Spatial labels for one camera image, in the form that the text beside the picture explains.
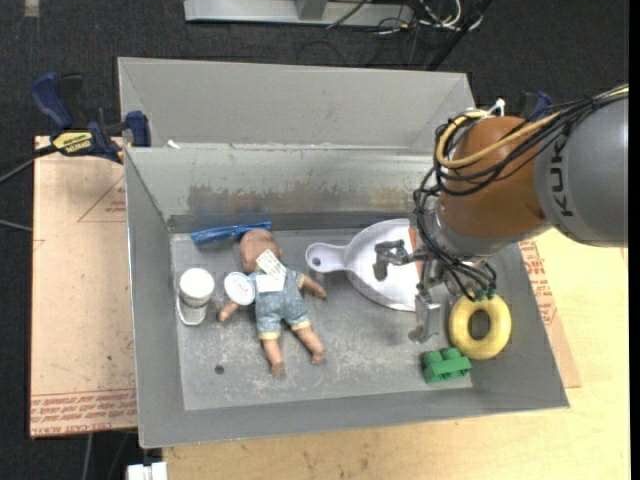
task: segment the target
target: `white object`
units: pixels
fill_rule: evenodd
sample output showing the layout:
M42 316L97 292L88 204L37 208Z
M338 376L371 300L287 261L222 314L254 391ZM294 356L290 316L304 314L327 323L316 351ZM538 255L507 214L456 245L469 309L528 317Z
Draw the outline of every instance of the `white object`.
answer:
M287 276L287 270L284 268L284 265L280 263L280 260L276 258L276 255L273 254L271 249L266 249L260 256L258 256L256 263L274 279L280 280Z
M185 325L198 325L207 315L215 282L213 276L202 268L187 270L180 277L178 315Z
M307 247L307 264L320 273L345 271L351 284L367 298L392 309L415 311L415 263L389 265L387 277L378 281L373 271L375 245L403 240L408 254L413 253L409 219L393 219L373 224L358 233L347 246L315 243Z
M248 306L256 298L253 284L247 276L241 272L231 272L224 279L224 291L236 304Z
M284 290L285 278L274 279L267 274L256 276L256 288L258 293L281 292Z
M168 480L168 478L166 462L154 462L150 466L133 464L127 467L126 480Z

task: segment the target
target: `yellow donut toy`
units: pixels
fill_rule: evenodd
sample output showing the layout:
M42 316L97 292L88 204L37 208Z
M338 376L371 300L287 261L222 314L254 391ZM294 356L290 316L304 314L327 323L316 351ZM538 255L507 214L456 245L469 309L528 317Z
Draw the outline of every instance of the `yellow donut toy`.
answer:
M469 333L469 321L477 311L485 311L489 315L489 332L480 340ZM469 359L495 357L509 341L510 334L511 314L507 304L497 295L479 302L461 297L451 309L449 338Z

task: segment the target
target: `green lego block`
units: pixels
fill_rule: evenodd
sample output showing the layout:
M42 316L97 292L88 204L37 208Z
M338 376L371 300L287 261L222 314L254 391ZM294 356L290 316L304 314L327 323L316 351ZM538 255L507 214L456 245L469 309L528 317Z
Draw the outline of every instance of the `green lego block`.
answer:
M471 370L469 358L455 347L427 352L422 357L422 364L422 375L430 384L464 377Z

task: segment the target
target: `white cup lid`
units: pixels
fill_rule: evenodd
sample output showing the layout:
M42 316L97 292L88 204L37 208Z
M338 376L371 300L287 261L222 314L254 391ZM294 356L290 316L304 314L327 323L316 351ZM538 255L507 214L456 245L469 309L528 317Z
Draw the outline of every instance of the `white cup lid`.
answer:
M213 288L213 277L202 268L189 269L180 277L180 293L189 298L208 299Z
M224 290L236 304L248 306L256 298L253 283L241 272L231 272L224 279Z

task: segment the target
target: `doll leg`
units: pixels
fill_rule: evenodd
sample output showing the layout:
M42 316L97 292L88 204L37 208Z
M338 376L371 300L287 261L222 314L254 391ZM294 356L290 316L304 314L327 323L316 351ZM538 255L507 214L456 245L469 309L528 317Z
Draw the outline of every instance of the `doll leg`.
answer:
M298 328L292 327L292 329L298 338L300 338L300 341L302 341L304 346L309 349L309 352L311 352L311 364L324 363L324 347L322 346L322 342L320 341L320 338L318 338L318 335L311 329L311 325Z
M278 339L262 339L262 346L267 356L267 360L271 365L272 375L278 377L284 373L284 363L282 362L282 354L280 354L280 345Z

